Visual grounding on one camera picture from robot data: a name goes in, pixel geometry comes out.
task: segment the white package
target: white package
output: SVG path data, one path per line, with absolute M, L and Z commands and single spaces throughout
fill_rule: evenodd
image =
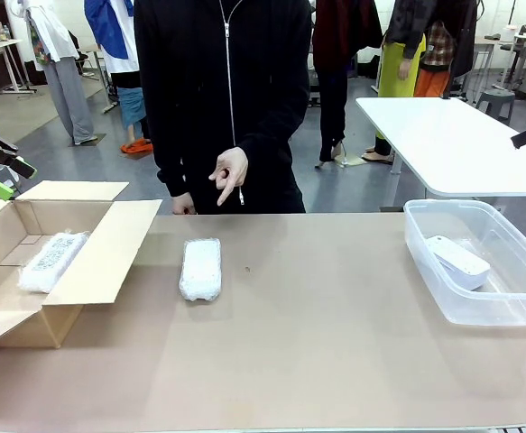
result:
M 87 239 L 86 233 L 53 236 L 22 269 L 18 286 L 22 290 L 50 293 Z
M 455 284 L 475 290 L 487 282 L 491 266 L 445 236 L 434 236 L 426 241 Z
M 220 241 L 198 239 L 184 244 L 180 293 L 186 300 L 214 300 L 220 293 Z

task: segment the hand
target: hand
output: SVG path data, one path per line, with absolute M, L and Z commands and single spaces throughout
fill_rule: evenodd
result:
M 399 79 L 404 81 L 409 76 L 411 72 L 411 65 L 413 64 L 413 59 L 403 59 L 401 66 L 399 67 Z
M 194 201 L 187 192 L 178 197 L 172 198 L 172 213 L 174 215 L 196 215 L 197 211 L 194 208 Z
M 235 187 L 243 186 L 247 169 L 248 159 L 240 147 L 229 149 L 218 156 L 215 172 L 208 178 L 217 183 L 217 189 L 223 190 L 217 202 L 219 206 L 223 206 Z

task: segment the orange pants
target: orange pants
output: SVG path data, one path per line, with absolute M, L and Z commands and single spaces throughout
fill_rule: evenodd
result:
M 415 87 L 415 97 L 440 97 L 449 83 L 449 71 L 421 70 Z

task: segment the bubble wrap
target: bubble wrap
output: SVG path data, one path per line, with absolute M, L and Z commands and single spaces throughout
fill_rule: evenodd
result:
M 214 300 L 220 293 L 220 241 L 198 239 L 184 244 L 180 293 L 186 300 Z
M 22 269 L 18 286 L 22 290 L 50 293 L 87 239 L 86 233 L 53 236 Z

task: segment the plastic storage bin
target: plastic storage bin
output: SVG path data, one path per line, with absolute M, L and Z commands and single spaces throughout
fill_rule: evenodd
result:
M 437 305 L 452 323 L 526 326 L 526 237 L 494 207 L 472 200 L 413 200 L 405 239 Z M 476 291 L 457 286 L 425 243 L 442 235 L 491 264 Z

